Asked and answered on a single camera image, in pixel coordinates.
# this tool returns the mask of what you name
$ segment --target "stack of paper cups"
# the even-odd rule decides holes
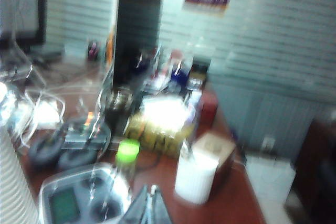
[[[205,155],[180,155],[175,191],[194,204],[207,202],[218,161]]]
[[[37,207],[8,132],[0,128],[0,223],[38,224]]]

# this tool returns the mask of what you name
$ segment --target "white container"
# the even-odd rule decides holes
[[[202,154],[194,153],[193,157],[180,155],[175,182],[176,193],[194,204],[207,202],[217,166],[217,160]]]

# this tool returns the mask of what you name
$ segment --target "cable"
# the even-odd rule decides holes
[[[156,167],[161,160],[161,156],[162,156],[162,154],[157,152],[156,153],[156,159],[153,162],[153,164],[151,164],[149,166],[145,166],[145,167],[137,167],[137,172],[141,173],[141,172],[144,172],[145,170],[149,170],[149,169],[152,169],[152,168]]]

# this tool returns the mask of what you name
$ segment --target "wall outlet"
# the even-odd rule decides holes
[[[270,152],[272,151],[275,144],[275,138],[272,136],[265,136],[263,143],[261,144],[261,151]]]

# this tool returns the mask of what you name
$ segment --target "window blind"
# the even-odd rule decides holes
[[[103,43],[110,32],[114,0],[48,0],[47,42],[83,47]]]
[[[224,17],[164,0],[160,40],[241,78],[336,94],[336,0],[230,0]]]
[[[48,0],[47,40],[105,41],[113,0]],[[164,0],[160,42],[211,58],[216,80],[336,94],[336,0],[230,0],[223,17]]]

